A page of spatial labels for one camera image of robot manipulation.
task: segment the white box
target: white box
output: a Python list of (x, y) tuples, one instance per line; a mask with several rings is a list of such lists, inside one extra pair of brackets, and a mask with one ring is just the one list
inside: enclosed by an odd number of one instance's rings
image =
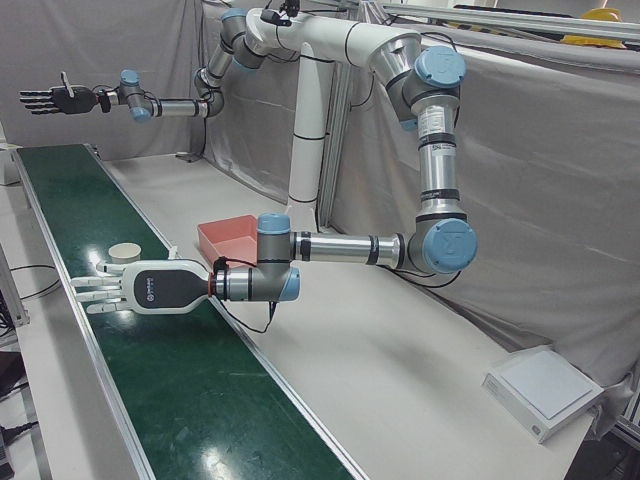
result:
[(593, 406), (603, 389), (548, 347), (513, 353), (482, 384), (538, 443)]
[(11, 185), (19, 180), (20, 174), (11, 157), (11, 150), (0, 148), (0, 185)]

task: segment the conveyor belt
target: conveyor belt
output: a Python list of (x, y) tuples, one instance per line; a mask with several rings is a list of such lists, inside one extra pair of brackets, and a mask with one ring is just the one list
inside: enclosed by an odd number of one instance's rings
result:
[[(120, 242), (141, 245), (143, 259), (167, 257), (165, 244), (87, 147), (23, 148), (18, 155), (25, 187), (37, 197), (33, 207), (68, 277), (94, 274), (96, 257), (108, 258), (108, 248)], [(156, 478), (357, 475), (208, 302), (188, 315), (116, 312), (90, 316), (88, 325), (102, 353), (95, 361), (103, 357), (110, 373), (103, 384), (108, 389), (112, 379), (117, 387), (122, 421), (130, 419), (133, 443), (144, 450), (138, 455)]]

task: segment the white pillar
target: white pillar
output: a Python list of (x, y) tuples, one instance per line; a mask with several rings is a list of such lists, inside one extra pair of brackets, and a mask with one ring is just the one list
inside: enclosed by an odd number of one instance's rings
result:
[(285, 213), (292, 230), (317, 232), (316, 203), (327, 128), (334, 62), (300, 49), (296, 118), (293, 127), (289, 199)]

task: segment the yellow hard hat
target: yellow hard hat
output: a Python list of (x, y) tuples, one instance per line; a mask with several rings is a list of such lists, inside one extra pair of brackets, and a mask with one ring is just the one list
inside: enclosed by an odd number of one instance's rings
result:
[[(601, 20), (605, 22), (620, 22), (620, 10), (617, 8), (594, 8), (582, 15), (580, 18), (584, 20)], [(562, 43), (568, 43), (571, 45), (588, 45), (592, 47), (609, 47), (609, 48), (621, 48), (627, 47), (620, 40), (613, 40), (608, 38), (592, 38), (592, 37), (579, 37), (577, 35), (565, 35)]]

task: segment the blue joint cap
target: blue joint cap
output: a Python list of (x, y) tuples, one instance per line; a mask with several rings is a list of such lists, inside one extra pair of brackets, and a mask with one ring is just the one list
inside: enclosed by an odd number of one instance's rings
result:
[(144, 107), (131, 107), (129, 111), (133, 120), (138, 123), (144, 123), (151, 118), (151, 112)]
[(283, 213), (265, 213), (258, 217), (258, 233), (281, 235), (291, 231), (291, 220)]
[(230, 8), (229, 10), (224, 12), (222, 15), (220, 15), (220, 20), (224, 22), (227, 18), (246, 17), (246, 16), (247, 16), (247, 11), (244, 8)]
[(290, 302), (300, 295), (300, 270), (292, 267), (289, 269), (289, 278), (284, 284), (282, 292), (280, 292), (280, 302)]
[(447, 218), (429, 229), (422, 255), (438, 273), (453, 273), (467, 267), (478, 251), (476, 232), (464, 220)]
[(418, 120), (412, 118), (411, 120), (403, 120), (400, 122), (400, 126), (405, 132), (413, 132), (418, 128)]
[(128, 87), (140, 85), (140, 75), (135, 70), (123, 70), (120, 73), (120, 83)]
[(423, 82), (436, 88), (457, 87), (467, 73), (462, 55), (441, 45), (429, 47), (422, 52), (414, 69)]

